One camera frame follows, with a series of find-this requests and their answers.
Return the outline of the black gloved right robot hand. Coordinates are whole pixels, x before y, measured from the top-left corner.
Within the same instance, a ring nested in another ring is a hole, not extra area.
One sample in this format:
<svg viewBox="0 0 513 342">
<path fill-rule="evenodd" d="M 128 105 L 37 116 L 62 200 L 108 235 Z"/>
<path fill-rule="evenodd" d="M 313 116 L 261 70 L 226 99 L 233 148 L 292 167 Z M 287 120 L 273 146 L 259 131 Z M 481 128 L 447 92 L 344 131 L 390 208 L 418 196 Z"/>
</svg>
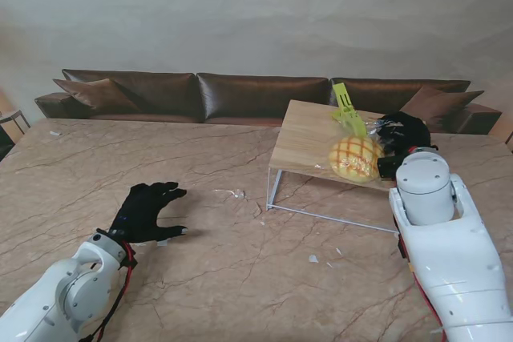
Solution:
<svg viewBox="0 0 513 342">
<path fill-rule="evenodd" d="M 376 134 L 385 156 L 408 155 L 414 148 L 431 147 L 426 124 L 403 111 L 382 116 L 377 125 Z"/>
</svg>

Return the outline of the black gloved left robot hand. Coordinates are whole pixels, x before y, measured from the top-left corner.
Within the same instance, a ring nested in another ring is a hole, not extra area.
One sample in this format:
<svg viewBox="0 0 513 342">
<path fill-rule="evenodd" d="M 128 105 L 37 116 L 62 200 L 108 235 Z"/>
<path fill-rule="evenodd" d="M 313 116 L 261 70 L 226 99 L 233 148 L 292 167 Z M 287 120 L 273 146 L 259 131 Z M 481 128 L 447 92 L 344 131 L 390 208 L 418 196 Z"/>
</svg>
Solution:
<svg viewBox="0 0 513 342">
<path fill-rule="evenodd" d="M 126 243 L 160 242 L 184 235 L 188 231 L 186 227 L 159 227 L 157 219 L 170 202 L 186 194 L 176 182 L 132 186 L 107 233 Z"/>
</svg>

